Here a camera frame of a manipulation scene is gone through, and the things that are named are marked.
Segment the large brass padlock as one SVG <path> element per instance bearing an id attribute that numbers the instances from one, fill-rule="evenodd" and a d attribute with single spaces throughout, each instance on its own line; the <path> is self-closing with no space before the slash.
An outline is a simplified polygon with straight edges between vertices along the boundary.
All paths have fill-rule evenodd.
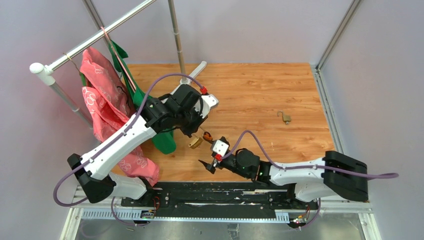
<path id="1" fill-rule="evenodd" d="M 197 132 L 191 134 L 190 142 L 188 144 L 188 147 L 191 149 L 198 148 L 202 142 L 204 141 L 204 133 L 205 129 L 201 126 L 198 127 Z"/>

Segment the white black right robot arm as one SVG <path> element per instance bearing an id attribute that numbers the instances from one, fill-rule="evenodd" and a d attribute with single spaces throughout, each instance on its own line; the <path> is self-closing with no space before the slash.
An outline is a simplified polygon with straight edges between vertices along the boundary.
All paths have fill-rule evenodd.
<path id="1" fill-rule="evenodd" d="M 211 144 L 214 158 L 212 163 L 202 162 L 206 170 L 214 174 L 216 169 L 227 169 L 264 187 L 286 186 L 285 201 L 292 209 L 331 196 L 354 202 L 369 199 L 367 165 L 340 152 L 326 151 L 324 157 L 308 162 L 271 163 L 246 148 L 230 153 L 225 137 L 213 139 L 206 135 L 203 139 Z"/>

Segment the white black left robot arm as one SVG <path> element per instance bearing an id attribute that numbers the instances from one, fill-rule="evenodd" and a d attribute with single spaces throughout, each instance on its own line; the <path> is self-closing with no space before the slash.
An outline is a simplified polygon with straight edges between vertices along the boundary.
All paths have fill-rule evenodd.
<path id="1" fill-rule="evenodd" d="M 95 149 L 82 156 L 74 153 L 67 162 L 72 168 L 87 200 L 99 203 L 108 197 L 135 200 L 140 206 L 149 206 L 153 193 L 146 180 L 112 173 L 112 168 L 142 143 L 160 133 L 179 129 L 192 137 L 217 107 L 219 100 L 212 94 L 201 93 L 188 84 L 179 85 L 172 93 L 148 97 L 141 112 Z"/>

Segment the orange black Opel padlock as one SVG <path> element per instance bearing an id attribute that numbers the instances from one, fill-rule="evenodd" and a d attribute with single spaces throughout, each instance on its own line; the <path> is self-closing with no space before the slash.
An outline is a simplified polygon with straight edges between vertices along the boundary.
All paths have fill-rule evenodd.
<path id="1" fill-rule="evenodd" d="M 208 143 L 213 143 L 213 141 L 214 141 L 212 135 L 208 131 L 205 131 L 203 133 L 202 138 L 203 138 L 204 141 L 206 141 Z"/>

